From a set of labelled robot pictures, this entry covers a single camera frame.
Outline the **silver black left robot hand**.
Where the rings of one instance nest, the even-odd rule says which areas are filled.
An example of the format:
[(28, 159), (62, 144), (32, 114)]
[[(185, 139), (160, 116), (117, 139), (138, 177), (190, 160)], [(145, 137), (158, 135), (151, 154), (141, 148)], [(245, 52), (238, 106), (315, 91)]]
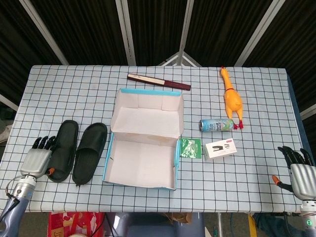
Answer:
[(44, 175), (50, 176), (54, 173), (55, 168), (49, 168), (48, 163), (50, 161), (52, 150), (56, 136), (52, 137), (39, 137), (35, 140), (32, 148), (28, 151), (20, 173), (22, 176), (33, 176), (40, 178)]

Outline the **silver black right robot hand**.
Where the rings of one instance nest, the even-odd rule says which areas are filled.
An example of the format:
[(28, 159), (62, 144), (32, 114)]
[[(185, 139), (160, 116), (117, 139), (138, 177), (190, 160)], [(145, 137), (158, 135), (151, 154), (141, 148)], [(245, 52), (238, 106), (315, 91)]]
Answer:
[(300, 152), (288, 146), (277, 148), (284, 155), (290, 173), (290, 184), (285, 184), (275, 175), (272, 176), (274, 183), (289, 192), (292, 192), (302, 201), (316, 199), (316, 166), (313, 164), (311, 155), (303, 148)]

